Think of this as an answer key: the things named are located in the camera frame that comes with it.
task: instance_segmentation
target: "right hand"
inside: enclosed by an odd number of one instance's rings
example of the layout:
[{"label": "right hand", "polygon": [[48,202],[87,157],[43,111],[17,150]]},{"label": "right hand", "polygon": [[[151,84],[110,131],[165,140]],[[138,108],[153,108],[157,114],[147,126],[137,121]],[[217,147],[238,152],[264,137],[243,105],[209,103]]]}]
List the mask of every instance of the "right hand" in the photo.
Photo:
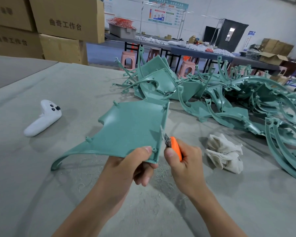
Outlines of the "right hand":
[{"label": "right hand", "polygon": [[180,139],[176,139],[182,161],[172,148],[164,150],[164,157],[171,167],[171,173],[178,189],[190,199],[206,197],[209,189],[203,174],[202,151],[199,147],[189,146]]}]

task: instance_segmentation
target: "pink plastic stool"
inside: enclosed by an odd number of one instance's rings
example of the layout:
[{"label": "pink plastic stool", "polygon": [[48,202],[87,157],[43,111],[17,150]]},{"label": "pink plastic stool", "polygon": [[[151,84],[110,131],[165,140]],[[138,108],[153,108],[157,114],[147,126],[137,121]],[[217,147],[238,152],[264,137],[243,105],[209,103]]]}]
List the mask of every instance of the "pink plastic stool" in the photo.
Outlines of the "pink plastic stool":
[{"label": "pink plastic stool", "polygon": [[146,62],[150,61],[155,56],[160,55],[160,51],[161,51],[161,48],[151,47],[150,48],[150,51],[148,53],[148,58],[147,58],[147,61]]},{"label": "pink plastic stool", "polygon": [[199,62],[199,58],[198,57],[193,57],[193,56],[190,56],[189,62],[194,62],[196,65],[198,64]]},{"label": "pink plastic stool", "polygon": [[287,67],[279,66],[279,68],[281,71],[278,75],[281,75],[281,76],[285,75],[285,73],[287,71]]},{"label": "pink plastic stool", "polygon": [[182,65],[180,67],[180,70],[179,72],[177,73],[177,77],[180,78],[185,78],[184,74],[185,74],[185,71],[188,69],[188,68],[191,68],[191,71],[188,70],[187,73],[189,74],[190,72],[192,73],[192,75],[194,75],[194,71],[195,71],[195,63],[194,62],[190,62],[190,61],[183,61],[182,62]]},{"label": "pink plastic stool", "polygon": [[121,58],[121,63],[123,65],[123,67],[125,67],[125,60],[127,58],[130,58],[132,60],[132,63],[130,65],[130,69],[128,70],[133,70],[135,69],[135,64],[136,64],[136,54],[134,52],[130,52],[130,51],[123,51],[122,52],[122,58]]}]

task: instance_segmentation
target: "white wall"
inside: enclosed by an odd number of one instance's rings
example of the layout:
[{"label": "white wall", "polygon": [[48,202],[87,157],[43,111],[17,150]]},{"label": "white wall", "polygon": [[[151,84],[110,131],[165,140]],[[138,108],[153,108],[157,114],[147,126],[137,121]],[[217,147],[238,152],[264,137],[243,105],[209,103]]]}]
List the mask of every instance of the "white wall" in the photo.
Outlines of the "white wall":
[{"label": "white wall", "polygon": [[[132,19],[139,32],[140,2],[113,0],[117,16]],[[248,31],[256,31],[252,43],[261,43],[263,38],[273,38],[296,46],[296,5],[281,0],[174,0],[189,4],[181,38],[188,40],[192,35],[202,39],[206,26],[216,27],[218,20],[201,15],[226,18],[248,24],[236,51],[241,51]],[[178,29],[149,23],[143,15],[141,31],[146,34],[177,37]],[[291,52],[296,57],[296,47]]]}]

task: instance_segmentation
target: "hand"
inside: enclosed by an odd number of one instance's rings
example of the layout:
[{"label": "hand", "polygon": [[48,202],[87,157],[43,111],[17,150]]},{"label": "hand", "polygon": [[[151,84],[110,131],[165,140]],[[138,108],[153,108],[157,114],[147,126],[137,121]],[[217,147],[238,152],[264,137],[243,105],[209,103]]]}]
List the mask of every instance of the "hand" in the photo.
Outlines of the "hand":
[{"label": "hand", "polygon": [[110,156],[92,191],[110,219],[121,208],[132,181],[146,186],[158,164],[143,162],[152,153],[151,146],[140,147],[125,158]]},{"label": "hand", "polygon": [[189,146],[177,139],[182,152],[182,161],[172,148],[164,150],[164,157],[171,167],[171,173],[178,189],[189,198],[200,198],[207,195],[203,174],[202,151],[199,147]]}]

